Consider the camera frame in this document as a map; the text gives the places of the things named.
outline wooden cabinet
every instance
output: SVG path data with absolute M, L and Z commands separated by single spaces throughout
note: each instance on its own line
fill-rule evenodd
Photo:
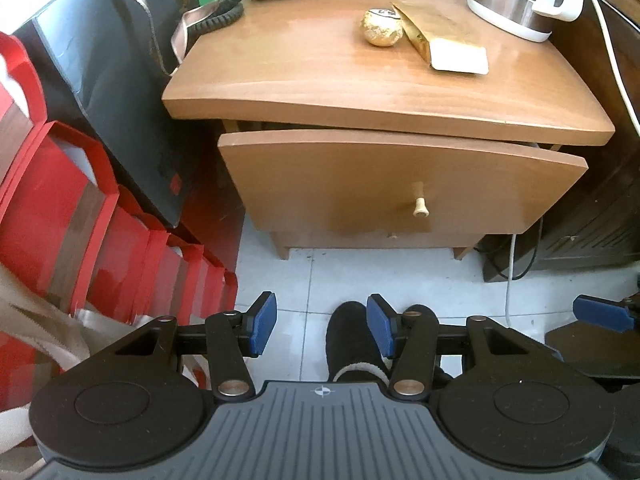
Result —
M 361 130 L 237 132 L 218 145 L 258 229 L 327 241 L 328 232 L 459 235 L 412 238 L 440 246 L 521 233 L 587 168 L 581 157 L 520 144 Z M 426 216 L 414 216 L 419 198 Z
M 399 1 L 465 23 L 489 73 L 434 70 L 407 38 L 367 43 L 366 10 Z M 282 257 L 523 233 L 587 168 L 537 143 L 601 146 L 613 133 L 552 44 L 494 27 L 466 0 L 245 3 L 242 20 L 198 39 L 162 98 L 174 118 L 226 122 L 222 157 Z M 413 215 L 418 198 L 428 216 Z

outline drawer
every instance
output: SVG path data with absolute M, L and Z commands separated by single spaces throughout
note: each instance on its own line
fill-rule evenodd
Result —
M 237 132 L 218 145 L 270 232 L 519 234 L 587 169 L 519 144 L 362 130 Z M 413 215 L 417 198 L 428 216 Z

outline white floor tile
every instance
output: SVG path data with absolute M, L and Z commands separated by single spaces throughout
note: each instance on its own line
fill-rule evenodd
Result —
M 443 355 L 440 358 L 440 368 L 451 377 L 458 377 L 462 374 L 462 356 Z
M 301 381 L 325 381 L 329 376 L 324 352 L 324 336 L 329 318 L 328 314 L 307 315 Z
M 312 255 L 311 249 L 293 249 L 288 260 L 279 259 L 269 234 L 256 231 L 247 215 L 236 269 L 236 303 L 248 307 L 264 290 L 270 290 L 278 308 L 306 312 Z
M 621 299 L 637 291 L 638 269 L 533 271 L 513 283 L 511 315 L 567 312 L 579 294 Z M 459 262 L 449 249 L 316 250 L 308 311 L 327 314 L 376 292 L 399 311 L 421 303 L 439 317 L 503 316 L 505 288 L 482 280 L 477 253 Z
M 305 317 L 304 312 L 278 311 L 278 320 L 264 354 L 246 360 L 257 391 L 265 380 L 299 380 Z

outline nightstand leg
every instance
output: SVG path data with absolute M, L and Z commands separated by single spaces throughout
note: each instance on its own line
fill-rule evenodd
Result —
M 484 235 L 478 238 L 475 244 L 469 245 L 468 247 L 453 247 L 451 250 L 453 251 L 453 257 L 457 260 L 461 260 L 465 256 L 467 256 L 471 251 L 474 250 L 476 244 L 484 238 Z
M 278 253 L 278 257 L 281 260 L 288 260 L 290 247 L 284 246 L 282 243 L 280 243 L 280 238 L 277 233 L 269 233 L 269 236 L 271 237 L 273 245 L 275 245 L 276 247 L 276 253 Z

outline black shopping bag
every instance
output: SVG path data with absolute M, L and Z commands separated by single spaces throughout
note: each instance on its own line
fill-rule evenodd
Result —
M 198 0 L 147 2 L 171 71 L 171 36 Z M 172 120 L 162 104 L 169 77 L 144 10 L 133 0 L 54 0 L 15 35 L 40 75 L 49 119 L 100 139 L 118 180 L 176 226 L 202 134 L 197 123 Z

